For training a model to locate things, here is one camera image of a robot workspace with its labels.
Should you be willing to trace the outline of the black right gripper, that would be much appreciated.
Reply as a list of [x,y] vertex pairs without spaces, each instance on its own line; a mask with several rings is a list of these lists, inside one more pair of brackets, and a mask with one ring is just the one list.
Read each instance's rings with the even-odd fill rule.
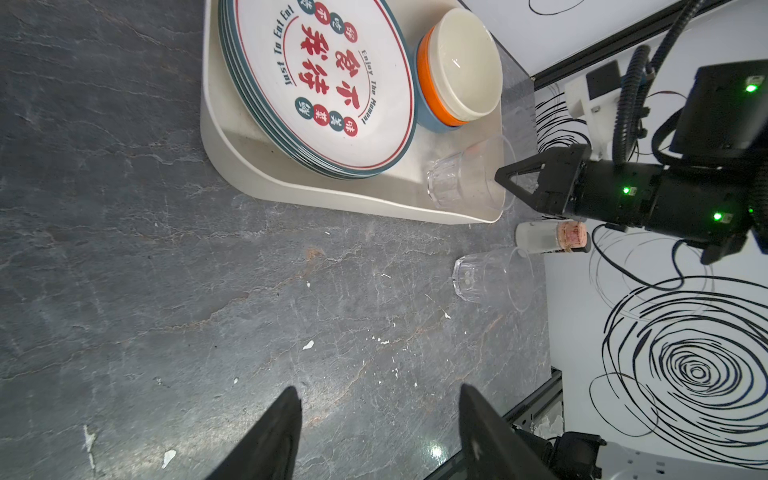
[[698,69],[686,104],[654,133],[654,164],[593,161],[556,147],[499,168],[494,180],[549,215],[677,237],[712,264],[749,235],[767,249],[767,63]]

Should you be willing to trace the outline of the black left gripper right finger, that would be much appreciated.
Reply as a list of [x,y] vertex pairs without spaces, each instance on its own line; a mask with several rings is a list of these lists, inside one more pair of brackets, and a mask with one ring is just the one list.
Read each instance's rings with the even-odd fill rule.
[[459,432],[468,479],[555,479],[482,394],[469,384],[462,384],[460,389]]

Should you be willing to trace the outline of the orange bowl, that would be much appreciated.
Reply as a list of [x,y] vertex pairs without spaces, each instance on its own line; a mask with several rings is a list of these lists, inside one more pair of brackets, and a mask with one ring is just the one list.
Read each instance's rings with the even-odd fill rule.
[[467,121],[459,120],[448,110],[439,95],[429,64],[429,42],[434,30],[435,28],[430,29],[416,47],[414,56],[416,78],[426,111],[436,119],[438,131],[457,129],[466,125]]

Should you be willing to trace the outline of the clear plastic cup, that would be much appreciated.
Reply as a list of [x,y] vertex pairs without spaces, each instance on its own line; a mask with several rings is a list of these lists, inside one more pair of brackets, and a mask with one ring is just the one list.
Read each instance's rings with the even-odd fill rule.
[[532,261],[518,247],[468,254],[454,263],[452,283],[464,301],[525,312],[535,290]]
[[438,209],[498,217],[514,196],[495,180],[497,171],[516,159],[509,140],[495,135],[433,162],[426,170],[426,191]]

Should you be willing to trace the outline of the blue bowl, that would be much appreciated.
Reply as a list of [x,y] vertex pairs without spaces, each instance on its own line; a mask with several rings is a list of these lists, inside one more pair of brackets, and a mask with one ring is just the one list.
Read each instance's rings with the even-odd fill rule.
[[420,126],[435,133],[447,133],[456,130],[456,127],[444,124],[435,116],[426,103],[425,97],[419,88],[416,89],[415,98],[416,120]]

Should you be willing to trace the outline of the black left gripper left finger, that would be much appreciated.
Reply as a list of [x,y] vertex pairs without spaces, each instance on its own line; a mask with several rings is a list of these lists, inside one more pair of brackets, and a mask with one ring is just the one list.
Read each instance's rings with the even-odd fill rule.
[[207,479],[292,479],[301,425],[301,400],[289,386]]

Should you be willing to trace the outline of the green rim plate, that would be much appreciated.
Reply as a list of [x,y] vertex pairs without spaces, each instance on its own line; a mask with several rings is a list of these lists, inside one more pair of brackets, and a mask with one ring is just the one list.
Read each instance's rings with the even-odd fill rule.
[[328,178],[339,180],[368,179],[382,173],[382,170],[349,171],[339,166],[333,166],[325,160],[315,160],[307,148],[293,144],[289,135],[285,135],[279,127],[279,122],[274,122],[271,114],[265,113],[260,109],[257,92],[251,88],[250,82],[247,80],[247,74],[241,66],[236,52],[233,30],[228,26],[227,14],[229,4],[230,1],[220,1],[217,8],[219,39],[223,57],[240,99],[254,122],[261,128],[267,138],[282,153],[298,164]]

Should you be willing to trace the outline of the cream bowl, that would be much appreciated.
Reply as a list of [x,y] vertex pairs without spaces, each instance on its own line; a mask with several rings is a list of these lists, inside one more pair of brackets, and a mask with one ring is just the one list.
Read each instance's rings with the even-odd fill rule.
[[448,110],[467,123],[492,113],[500,102],[503,72],[495,41],[482,21],[454,8],[432,28],[429,64]]

